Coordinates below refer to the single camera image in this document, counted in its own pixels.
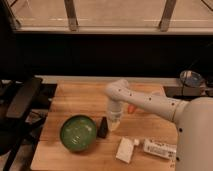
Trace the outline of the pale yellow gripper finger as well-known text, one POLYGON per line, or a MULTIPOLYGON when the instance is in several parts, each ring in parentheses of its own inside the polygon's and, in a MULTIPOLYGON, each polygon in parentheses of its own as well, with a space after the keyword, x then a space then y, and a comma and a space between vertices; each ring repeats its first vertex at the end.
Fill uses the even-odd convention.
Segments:
POLYGON ((110 131, 115 131, 120 125, 120 122, 119 121, 116 121, 116 122, 112 122, 112 121, 109 121, 108 122, 108 128, 110 131))

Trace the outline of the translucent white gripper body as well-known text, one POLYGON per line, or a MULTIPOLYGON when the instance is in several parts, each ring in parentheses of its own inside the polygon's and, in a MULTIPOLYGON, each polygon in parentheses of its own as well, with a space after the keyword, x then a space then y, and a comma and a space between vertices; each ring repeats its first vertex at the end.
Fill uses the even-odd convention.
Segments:
POLYGON ((109 100, 107 103, 107 118, 112 122, 120 120, 123 114, 123 105, 119 101, 109 100))

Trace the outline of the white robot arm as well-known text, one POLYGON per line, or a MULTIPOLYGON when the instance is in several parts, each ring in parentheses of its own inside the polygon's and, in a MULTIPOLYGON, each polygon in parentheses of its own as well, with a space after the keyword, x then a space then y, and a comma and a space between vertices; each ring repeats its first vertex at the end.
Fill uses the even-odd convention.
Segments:
POLYGON ((178 132, 175 171, 213 171, 213 98, 191 101, 131 90, 121 79, 105 88, 107 115, 119 121, 122 103, 133 104, 176 125, 178 132))

